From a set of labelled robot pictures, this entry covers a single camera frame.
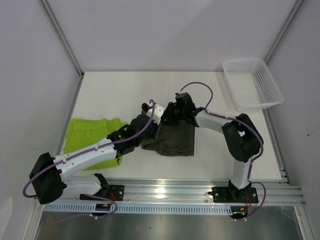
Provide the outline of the dark olive shorts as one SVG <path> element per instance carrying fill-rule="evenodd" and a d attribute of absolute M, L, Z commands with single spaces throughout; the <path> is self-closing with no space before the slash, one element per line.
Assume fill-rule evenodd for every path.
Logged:
<path fill-rule="evenodd" d="M 155 139 L 146 139 L 141 148 L 165 157 L 191 157 L 195 154 L 195 127 L 182 120 L 177 125 L 161 123 Z"/>

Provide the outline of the lime green shorts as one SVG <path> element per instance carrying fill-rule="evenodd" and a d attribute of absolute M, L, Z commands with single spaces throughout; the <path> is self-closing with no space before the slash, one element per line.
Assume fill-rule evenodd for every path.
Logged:
<path fill-rule="evenodd" d="M 127 123 L 119 118 L 100 120 L 73 118 L 67 127 L 63 153 L 69 154 L 91 146 L 125 125 Z"/>

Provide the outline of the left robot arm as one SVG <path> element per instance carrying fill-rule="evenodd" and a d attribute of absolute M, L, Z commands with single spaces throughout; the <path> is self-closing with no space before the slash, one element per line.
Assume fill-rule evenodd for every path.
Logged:
<path fill-rule="evenodd" d="M 133 152 L 141 142 L 155 137 L 160 123 L 158 116 L 140 114 L 130 124 L 88 147 L 64 155 L 41 154 L 29 174 L 35 197 L 42 205 L 54 202 L 66 193 L 72 175 Z"/>

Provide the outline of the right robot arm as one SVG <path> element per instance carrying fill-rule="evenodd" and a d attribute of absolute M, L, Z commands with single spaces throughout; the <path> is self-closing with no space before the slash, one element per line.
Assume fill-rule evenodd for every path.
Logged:
<path fill-rule="evenodd" d="M 262 155 L 264 146 L 260 133 L 247 114 L 229 117 L 209 112 L 205 107 L 196 107 L 191 96 L 185 92 L 176 94 L 175 102 L 169 102 L 161 121 L 173 126 L 185 121 L 194 127 L 221 133 L 234 159 L 228 196 L 234 202 L 246 197 L 252 186 L 253 162 Z"/>

